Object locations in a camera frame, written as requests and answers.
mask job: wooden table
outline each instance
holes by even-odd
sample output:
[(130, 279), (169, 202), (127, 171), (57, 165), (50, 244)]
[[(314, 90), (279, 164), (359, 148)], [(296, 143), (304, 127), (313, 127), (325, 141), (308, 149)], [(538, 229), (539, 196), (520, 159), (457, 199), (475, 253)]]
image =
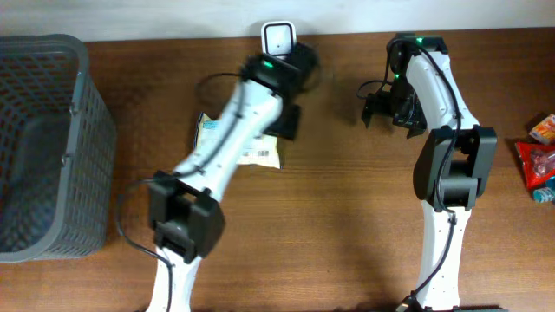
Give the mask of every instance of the wooden table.
[[(555, 29), (444, 31), (454, 77), (473, 115), (494, 127), (498, 150), (467, 227), (460, 263), (464, 305), (511, 311), (555, 305), (555, 211), (523, 185), (513, 141), (538, 113), (555, 113)], [(426, 135), (359, 120), (358, 85), (383, 76), (393, 36), (302, 36), (323, 64), (320, 87), (298, 99), (298, 138), (284, 169), (244, 166), (221, 204), (224, 236), (202, 262), (196, 309), (320, 311), (399, 302), (416, 284), (423, 217), (412, 171)], [(113, 194), (171, 170), (191, 151), (201, 77), (237, 71), (259, 38), (88, 43), (91, 73), (118, 126)], [(232, 81), (213, 84), (214, 100)], [(152, 247), (147, 192), (125, 209), (130, 236)], [(81, 260), (0, 265), (2, 311), (117, 311), (146, 307), (156, 264), (114, 230)]]

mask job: wire mesh basket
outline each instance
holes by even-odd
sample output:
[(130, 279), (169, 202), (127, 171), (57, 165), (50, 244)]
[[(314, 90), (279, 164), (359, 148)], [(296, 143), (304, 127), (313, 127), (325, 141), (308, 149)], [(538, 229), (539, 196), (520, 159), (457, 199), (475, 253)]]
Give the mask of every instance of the wire mesh basket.
[(82, 42), (0, 38), (0, 263), (104, 245), (115, 139)]

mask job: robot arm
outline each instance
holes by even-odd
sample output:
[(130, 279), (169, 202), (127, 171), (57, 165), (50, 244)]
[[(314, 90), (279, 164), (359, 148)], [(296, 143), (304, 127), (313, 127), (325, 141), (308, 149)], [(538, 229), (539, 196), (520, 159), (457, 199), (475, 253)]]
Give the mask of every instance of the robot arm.
[[(467, 105), (462, 100), (459, 89), (451, 73), (449, 55), (440, 51), (429, 54), (446, 76), (457, 98), (461, 113), (461, 129), (471, 130), (478, 126), (478, 121), (470, 114)], [(407, 82), (415, 90), (421, 103), (421, 109), (428, 124), (428, 130), (447, 126), (456, 128), (453, 99), (447, 91), (447, 86), (437, 75), (430, 60), (425, 55), (414, 55), (408, 62), (406, 71)], [(424, 210), (424, 245), (422, 249), (421, 272), (418, 285), (422, 285), (432, 274), (446, 250), (449, 239), (450, 223), (446, 211), (436, 211), (426, 200), (422, 200)], [(462, 238), (470, 218), (471, 210), (463, 206), (452, 206), (457, 223), (453, 228), (449, 252), (440, 270), (434, 278), (416, 295), (416, 300), (422, 307), (432, 310), (451, 310), (460, 305), (459, 298), (459, 267), (462, 251)]]
[(239, 156), (262, 133), (294, 137), (300, 108), (292, 100), (316, 65), (315, 52), (300, 43), (284, 61), (269, 55), (249, 59), (219, 119), (219, 140), (196, 148), (173, 174), (154, 175), (149, 222), (156, 252), (173, 265), (173, 276), (159, 261), (147, 312), (190, 311), (200, 260), (212, 251), (224, 229), (219, 202)]
[[(429, 131), (413, 173), (425, 223), (419, 287), (397, 311), (452, 311), (460, 305), (462, 238), (476, 198), (486, 187), (497, 137), (492, 128), (480, 127), (470, 114), (454, 82), (447, 47), (440, 37), (396, 36), (388, 45), (388, 65), (395, 73), (392, 87), (390, 91), (380, 88), (367, 98), (362, 119), (368, 126), (373, 114), (391, 116), (394, 125), (409, 129), (408, 138)], [(455, 150), (467, 159), (453, 160), (450, 153), (438, 181), (441, 163), (453, 140)], [(441, 183), (442, 204), (436, 194), (437, 183)]]

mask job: black joint motor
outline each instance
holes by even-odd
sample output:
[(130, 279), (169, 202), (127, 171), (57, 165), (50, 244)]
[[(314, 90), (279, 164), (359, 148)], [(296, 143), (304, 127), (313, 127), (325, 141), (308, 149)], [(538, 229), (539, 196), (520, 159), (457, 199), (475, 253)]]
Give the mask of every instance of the black joint motor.
[(255, 81), (279, 95), (284, 108), (280, 117), (266, 129), (265, 134), (294, 140), (301, 107), (293, 104), (304, 91), (314, 69), (319, 66), (316, 51), (298, 42), (284, 60), (262, 54), (249, 58), (241, 71), (244, 80)]
[(421, 51), (415, 44), (423, 47), (427, 52), (449, 53), (447, 45), (440, 36), (417, 36), (414, 33), (397, 33), (389, 41), (387, 48), (390, 55), (389, 66), (395, 74), (405, 75), (410, 57), (421, 54)]
[[(441, 211), (435, 195), (436, 177), (452, 139), (453, 129), (449, 127), (432, 130), (413, 172), (416, 197), (428, 201), (436, 211)], [(486, 190), (496, 146), (497, 135), (493, 128), (474, 126), (460, 133), (455, 151), (467, 155), (467, 158), (453, 160), (451, 154), (446, 163), (441, 179), (445, 206), (463, 206), (466, 210), (475, 206), (476, 199)]]
[(199, 192), (164, 172), (156, 172), (154, 180), (148, 221), (156, 245), (181, 255), (185, 263), (206, 257), (224, 231), (218, 201), (210, 197), (210, 190)]

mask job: black cable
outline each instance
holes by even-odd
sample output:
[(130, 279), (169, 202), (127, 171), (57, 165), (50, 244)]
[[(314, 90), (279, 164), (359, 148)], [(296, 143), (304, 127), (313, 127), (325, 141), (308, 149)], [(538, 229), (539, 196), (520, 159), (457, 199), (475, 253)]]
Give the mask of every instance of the black cable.
[(412, 101), (410, 102), (410, 103), (411, 103), (410, 112), (409, 112), (408, 117), (407, 117), (407, 119), (405, 120), (405, 122), (402, 123), (403, 126), (407, 125), (408, 122), (410, 121), (410, 119), (413, 118), (413, 114), (415, 114), (415, 107), (416, 107), (416, 104), (415, 104), (415, 103), (416, 103), (416, 92), (415, 92), (415, 91), (413, 91), (413, 96), (412, 96), (412, 98), (413, 98), (413, 99), (412, 99)]
[(415, 291), (411, 293), (411, 296), (416, 297), (416, 295), (418, 295), (418, 293), (421, 290), (423, 290), (424, 287), (426, 287), (426, 285), (430, 283), (430, 281), (434, 278), (437, 272), (441, 270), (443, 263), (445, 263), (445, 259), (447, 259), (449, 248), (451, 248), (451, 242), (453, 241), (454, 227), (457, 225), (457, 221), (454, 215), (449, 219), (449, 223), (451, 224), (451, 226), (449, 226), (449, 235), (447, 236), (447, 242), (445, 243), (445, 250), (443, 251), (443, 256), (441, 256), (441, 260), (437, 263), (437, 266), (435, 267), (434, 271), (430, 274), (430, 276), (428, 276), (428, 278), (426, 278), (426, 280), (424, 280), (424, 282), (422, 282), (422, 284), (418, 286), (418, 288), (416, 288)]
[(136, 243), (135, 241), (133, 241), (131, 238), (129, 238), (129, 236), (125, 233), (125, 231), (123, 230), (123, 227), (121, 226), (121, 207), (123, 206), (123, 203), (125, 203), (125, 201), (127, 200), (127, 197), (129, 196), (129, 194), (131, 193), (131, 191), (133, 191), (134, 189), (136, 189), (137, 187), (139, 187), (140, 185), (146, 184), (148, 182), (145, 182), (145, 180), (136, 180), (132, 183), (130, 183), (129, 185), (126, 186), (125, 191), (122, 194), (119, 194), (117, 199), (116, 199), (116, 209), (115, 209), (115, 225), (118, 229), (118, 232), (120, 233), (120, 236), (123, 236), (123, 238), (125, 238), (125, 241), (131, 245), (131, 247), (135, 248), (136, 250), (142, 251), (144, 253), (146, 253), (147, 255), (149, 255), (150, 257), (155, 257), (156, 259), (160, 260), (163, 264), (166, 265), (167, 267), (167, 276), (168, 276), (168, 281), (169, 281), (169, 288), (168, 288), (168, 295), (167, 295), (167, 307), (166, 307), (166, 311), (169, 312), (170, 308), (172, 307), (172, 287), (173, 287), (173, 265), (172, 263), (164, 258), (163, 256), (157, 254), (154, 251), (149, 250), (148, 248), (146, 248), (145, 246)]
[(384, 82), (384, 81), (381, 81), (381, 80), (372, 80), (372, 81), (366, 81), (366, 82), (364, 82), (364, 83), (361, 84), (361, 85), (358, 87), (358, 89), (356, 90), (356, 92), (355, 92), (356, 97), (359, 98), (359, 99), (361, 99), (361, 100), (366, 100), (366, 99), (368, 99), (368, 96), (362, 96), (362, 95), (360, 95), (360, 91), (361, 91), (362, 88), (368, 86), (369, 84), (372, 84), (372, 83), (382, 83), (382, 85), (380, 86), (380, 88), (378, 89), (378, 91), (379, 91), (379, 90), (382, 90), (383, 86), (385, 86), (386, 84), (388, 84), (389, 86), (391, 86), (391, 85), (393, 84), (393, 82), (391, 82), (391, 81), (385, 81), (385, 83), (383, 83), (383, 82)]
[[(445, 203), (443, 202), (443, 194), (441, 193), (441, 181), (443, 179), (443, 173), (445, 171), (445, 166), (447, 165), (447, 162), (448, 162), (449, 158), (451, 157), (451, 155), (454, 151), (455, 142), (456, 142), (457, 138), (460, 135), (460, 128), (461, 128), (462, 120), (461, 120), (461, 115), (460, 115), (459, 103), (457, 102), (457, 97), (454, 94), (453, 87), (449, 83), (449, 80), (447, 79), (447, 77), (445, 76), (443, 71), (440, 69), (440, 67), (435, 62), (434, 58), (420, 44), (417, 44), (416, 42), (413, 42), (413, 41), (410, 41), (410, 40), (404, 39), (404, 38), (394, 38), (394, 39), (392, 39), (388, 43), (388, 46), (387, 46), (388, 57), (387, 57), (387, 61), (386, 61), (386, 73), (385, 73), (385, 76), (384, 76), (383, 80), (386, 81), (387, 78), (388, 78), (389, 60), (390, 60), (390, 57), (391, 57), (391, 50), (392, 50), (392, 48), (395, 44), (400, 43), (400, 42), (406, 43), (406, 44), (408, 44), (408, 45), (410, 45), (414, 48), (417, 48), (420, 52), (422, 52), (429, 59), (429, 62), (434, 67), (437, 75), (441, 78), (443, 83), (446, 85), (447, 91), (449, 92), (449, 95), (451, 96), (451, 99), (453, 99), (453, 106), (454, 106), (454, 111), (455, 111), (454, 118), (456, 119), (456, 128), (455, 128), (454, 133), (453, 133), (453, 138), (451, 139), (451, 142), (449, 143), (447, 151), (446, 151), (445, 155), (443, 156), (443, 159), (441, 160), (440, 168), (438, 170), (437, 177), (436, 177), (436, 180), (435, 180), (435, 196), (437, 198), (438, 205), (440, 206), (440, 208), (443, 211), (447, 212), (450, 215), (449, 222), (451, 223), (451, 226), (450, 226), (450, 229), (449, 229), (449, 235), (447, 237), (445, 250), (443, 251), (443, 256), (441, 257), (441, 260), (438, 262), (437, 266), (435, 267), (435, 270), (432, 272), (432, 274), (430, 274), (430, 276), (426, 280), (424, 280), (424, 282), (420, 286), (418, 286), (415, 289), (415, 291), (413, 291), (411, 293), (411, 296), (416, 298), (416, 295), (418, 295), (418, 293), (430, 283), (430, 281), (434, 278), (434, 276), (437, 274), (437, 272), (440, 271), (441, 267), (443, 266), (443, 263), (445, 262), (445, 259), (447, 259), (447, 254), (449, 253), (449, 249), (451, 247), (451, 241), (453, 240), (454, 227), (456, 225), (457, 218), (456, 218), (455, 212), (451, 209), (448, 209), (445, 206)], [(380, 88), (376, 91), (376, 93), (381, 91), (384, 85), (385, 85), (385, 83), (383, 83), (380, 86)]]
[[(205, 77), (204, 79), (202, 79), (197, 84), (195, 89), (199, 90), (200, 88), (202, 88), (202, 86), (205, 83), (207, 83), (211, 79), (216, 78), (216, 77), (220, 77), (220, 76), (224, 76), (224, 75), (238, 75), (238, 74), (219, 73), (219, 74), (209, 75), (209, 76)], [(161, 182), (161, 181), (165, 181), (165, 180), (182, 179), (184, 177), (193, 175), (197, 172), (202, 171), (214, 159), (214, 157), (216, 157), (219, 150), (227, 142), (227, 139), (232, 134), (233, 130), (235, 129), (235, 126), (238, 124), (238, 120), (242, 118), (242, 113), (243, 113), (243, 109), (244, 109), (244, 106), (245, 106), (245, 84), (243, 82), (240, 82), (239, 88), (240, 88), (240, 91), (239, 91), (240, 94), (239, 94), (239, 99), (238, 99), (238, 110), (235, 113), (235, 118), (233, 119), (232, 124), (229, 126), (227, 131), (224, 133), (224, 136), (222, 136), (221, 140), (214, 147), (214, 149), (211, 151), (211, 153), (199, 165), (195, 166), (193, 169), (189, 170), (188, 172), (176, 172), (175, 174), (173, 174), (170, 177), (138, 179), (138, 180), (128, 184), (125, 188), (125, 191), (122, 194), (119, 194), (118, 197), (117, 197), (117, 200), (116, 200), (115, 224), (116, 224), (117, 230), (120, 233), (120, 235), (125, 238), (125, 241), (131, 247), (133, 247), (136, 250), (139, 250), (141, 252), (144, 252), (145, 254), (149, 255), (150, 257), (154, 257), (154, 258), (160, 260), (167, 267), (167, 274), (168, 274), (168, 280), (169, 280), (169, 289), (168, 289), (168, 298), (167, 298), (167, 307), (166, 307), (167, 312), (170, 311), (170, 308), (172, 306), (173, 265), (168, 259), (165, 259), (163, 256), (158, 255), (156, 252), (154, 252), (152, 250), (149, 250), (145, 246), (143, 246), (141, 244), (138, 244), (135, 241), (133, 241), (131, 238), (129, 238), (129, 236), (125, 233), (125, 231), (123, 230), (123, 227), (121, 226), (121, 207), (123, 206), (123, 204), (127, 200), (127, 197), (129, 195), (129, 193), (131, 191), (133, 191), (134, 189), (136, 189), (137, 187), (139, 187), (140, 185), (145, 185), (145, 184), (149, 184), (149, 183), (153, 183), (153, 182)]]
[(200, 102), (205, 103), (207, 105), (214, 105), (214, 103), (211, 103), (209, 100), (205, 99), (205, 97), (203, 96), (203, 93), (202, 93), (202, 88), (209, 81), (211, 81), (212, 79), (217, 78), (217, 77), (222, 77), (222, 76), (238, 77), (239, 74), (236, 74), (236, 73), (217, 73), (217, 74), (208, 75), (208, 76), (202, 78), (194, 86), (194, 93), (195, 93), (195, 95), (197, 96), (197, 99), (199, 99)]

